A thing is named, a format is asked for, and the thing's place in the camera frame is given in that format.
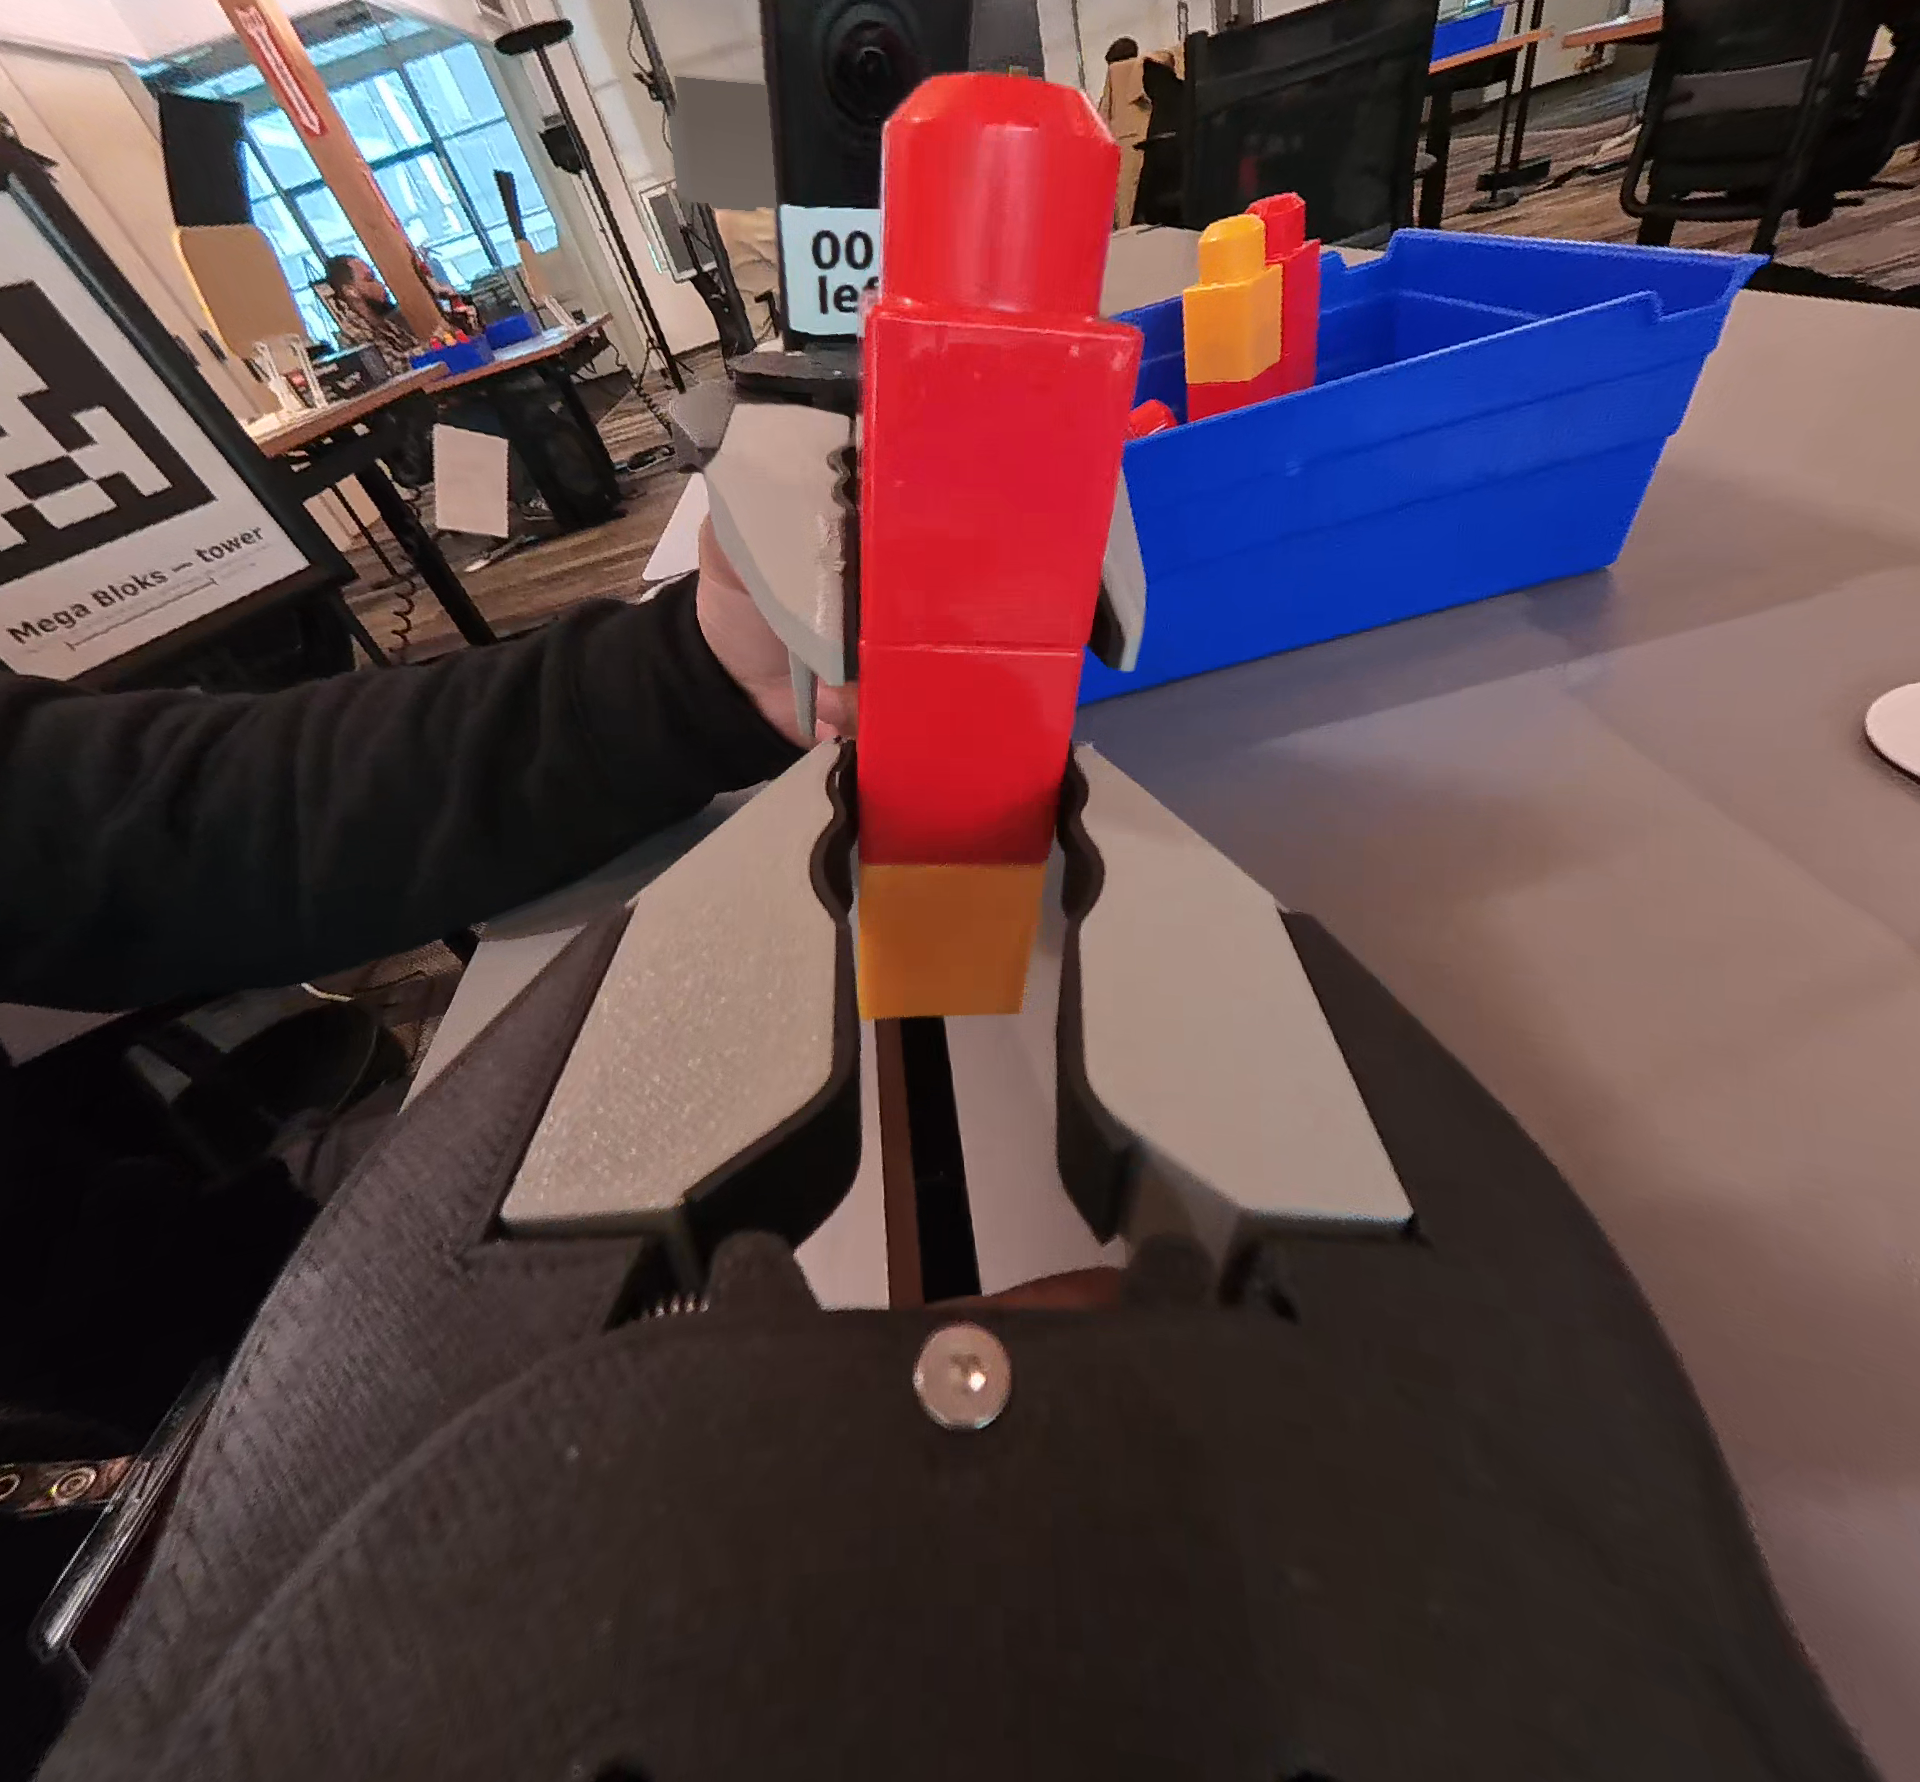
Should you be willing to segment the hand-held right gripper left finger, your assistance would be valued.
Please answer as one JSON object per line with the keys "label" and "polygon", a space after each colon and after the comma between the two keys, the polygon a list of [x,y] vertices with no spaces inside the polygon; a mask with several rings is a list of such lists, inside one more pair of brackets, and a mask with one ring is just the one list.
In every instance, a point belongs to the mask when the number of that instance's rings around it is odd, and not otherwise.
{"label": "hand-held right gripper left finger", "polygon": [[813,747],[636,891],[499,1204],[509,1236],[803,1248],[856,1180],[855,753]]}

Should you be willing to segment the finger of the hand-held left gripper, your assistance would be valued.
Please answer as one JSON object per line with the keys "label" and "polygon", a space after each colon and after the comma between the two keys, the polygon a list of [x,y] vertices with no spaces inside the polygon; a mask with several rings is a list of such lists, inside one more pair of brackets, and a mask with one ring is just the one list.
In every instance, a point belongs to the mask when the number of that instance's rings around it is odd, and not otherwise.
{"label": "finger of the hand-held left gripper", "polygon": [[1112,523],[1100,567],[1094,655],[1107,671],[1136,671],[1146,624],[1146,572],[1135,523]]}
{"label": "finger of the hand-held left gripper", "polygon": [[708,516],[791,662],[803,742],[823,688],[856,680],[856,423],[791,402],[732,402],[704,465]]}

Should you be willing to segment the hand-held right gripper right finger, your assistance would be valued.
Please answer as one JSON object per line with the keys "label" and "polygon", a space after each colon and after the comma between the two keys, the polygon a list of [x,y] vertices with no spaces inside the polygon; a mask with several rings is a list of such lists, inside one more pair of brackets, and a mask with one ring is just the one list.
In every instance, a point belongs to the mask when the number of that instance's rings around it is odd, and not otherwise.
{"label": "hand-held right gripper right finger", "polygon": [[1413,1198],[1286,911],[1094,745],[1061,809],[1058,1172],[1100,1244],[1402,1236]]}

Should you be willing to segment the red building block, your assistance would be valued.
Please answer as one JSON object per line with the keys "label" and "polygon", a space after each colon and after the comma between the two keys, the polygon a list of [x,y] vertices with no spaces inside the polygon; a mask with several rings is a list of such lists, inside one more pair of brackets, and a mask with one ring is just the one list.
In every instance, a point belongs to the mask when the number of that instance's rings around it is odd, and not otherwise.
{"label": "red building block", "polygon": [[1080,650],[867,647],[856,678],[864,859],[1044,861],[1080,685]]}
{"label": "red building block", "polygon": [[1088,638],[1142,350],[1101,315],[1116,189],[1116,136],[1047,80],[944,74],[890,116],[864,315],[864,657]]}

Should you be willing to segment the yellow building block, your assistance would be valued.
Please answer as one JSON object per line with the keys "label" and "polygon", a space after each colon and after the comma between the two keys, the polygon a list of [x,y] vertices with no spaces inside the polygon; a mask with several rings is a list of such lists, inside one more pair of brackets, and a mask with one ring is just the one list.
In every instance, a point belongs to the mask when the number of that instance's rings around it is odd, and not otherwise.
{"label": "yellow building block", "polygon": [[1044,911],[1038,865],[856,870],[856,1004],[867,1021],[1001,1019],[1024,1007]]}

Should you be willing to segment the blue plastic bin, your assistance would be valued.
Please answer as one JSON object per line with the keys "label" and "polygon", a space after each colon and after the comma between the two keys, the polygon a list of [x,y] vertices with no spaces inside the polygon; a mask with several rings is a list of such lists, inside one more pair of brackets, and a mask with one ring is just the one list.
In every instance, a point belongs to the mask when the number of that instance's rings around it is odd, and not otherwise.
{"label": "blue plastic bin", "polygon": [[1755,254],[1402,228],[1322,257],[1319,379],[1188,423],[1182,299],[1135,306],[1140,662],[1084,706],[1607,568]]}

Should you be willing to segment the pile of colourful toy blocks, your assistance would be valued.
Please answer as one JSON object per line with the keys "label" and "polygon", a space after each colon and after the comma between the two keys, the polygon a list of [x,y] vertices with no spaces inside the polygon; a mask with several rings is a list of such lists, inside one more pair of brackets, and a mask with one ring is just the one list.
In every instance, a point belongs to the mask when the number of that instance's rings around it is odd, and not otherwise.
{"label": "pile of colourful toy blocks", "polygon": [[1198,279],[1123,310],[1142,333],[1129,440],[1317,389],[1322,287],[1324,247],[1307,231],[1303,197],[1215,219],[1198,239]]}

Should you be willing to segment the person's left forearm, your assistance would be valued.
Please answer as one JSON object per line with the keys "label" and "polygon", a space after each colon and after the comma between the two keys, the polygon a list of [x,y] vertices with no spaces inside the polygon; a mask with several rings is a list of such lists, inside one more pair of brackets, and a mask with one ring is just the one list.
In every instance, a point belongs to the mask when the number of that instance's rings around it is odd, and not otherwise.
{"label": "person's left forearm", "polygon": [[694,580],[284,690],[3,678],[3,1003],[318,979],[581,882],[803,753]]}

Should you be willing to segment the person's left hand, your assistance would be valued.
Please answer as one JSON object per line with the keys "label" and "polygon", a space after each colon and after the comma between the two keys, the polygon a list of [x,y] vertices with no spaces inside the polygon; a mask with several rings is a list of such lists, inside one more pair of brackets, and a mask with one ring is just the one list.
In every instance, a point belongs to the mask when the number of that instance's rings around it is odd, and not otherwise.
{"label": "person's left hand", "polygon": [[856,688],[816,688],[816,713],[800,717],[786,643],[761,617],[729,555],[708,530],[700,538],[694,612],[715,657],[785,742],[813,747],[828,735],[856,735]]}

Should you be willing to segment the wooden desk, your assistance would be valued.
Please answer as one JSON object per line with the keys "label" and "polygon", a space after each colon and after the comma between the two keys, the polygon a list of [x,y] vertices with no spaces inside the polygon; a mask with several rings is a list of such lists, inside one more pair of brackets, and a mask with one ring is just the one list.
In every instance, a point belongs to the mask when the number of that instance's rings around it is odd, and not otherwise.
{"label": "wooden desk", "polygon": [[469,647],[492,647],[494,627],[391,484],[390,454],[397,427],[440,412],[457,396],[477,396],[508,429],[509,453],[535,477],[565,533],[611,523],[621,516],[616,458],[569,372],[578,360],[611,344],[609,325],[611,315],[599,310],[581,325],[549,327],[466,372],[435,360],[346,402],[263,421],[251,441],[291,471],[298,500],[357,481],[458,637]]}

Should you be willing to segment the black mesh office chair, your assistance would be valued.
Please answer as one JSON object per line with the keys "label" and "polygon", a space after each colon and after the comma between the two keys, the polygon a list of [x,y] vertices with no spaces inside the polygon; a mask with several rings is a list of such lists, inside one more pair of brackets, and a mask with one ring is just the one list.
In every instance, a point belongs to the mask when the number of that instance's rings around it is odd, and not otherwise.
{"label": "black mesh office chair", "polygon": [[1328,245],[1413,222],[1440,0],[1322,0],[1186,40],[1182,226],[1296,194]]}

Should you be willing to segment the black framed marker sign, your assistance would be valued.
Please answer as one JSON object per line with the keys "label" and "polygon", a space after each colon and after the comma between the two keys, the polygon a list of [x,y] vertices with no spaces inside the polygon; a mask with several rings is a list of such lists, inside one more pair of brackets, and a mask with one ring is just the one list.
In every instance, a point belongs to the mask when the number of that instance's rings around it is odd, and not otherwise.
{"label": "black framed marker sign", "polygon": [[317,600],[376,662],[350,567],[3,136],[3,678],[119,688]]}

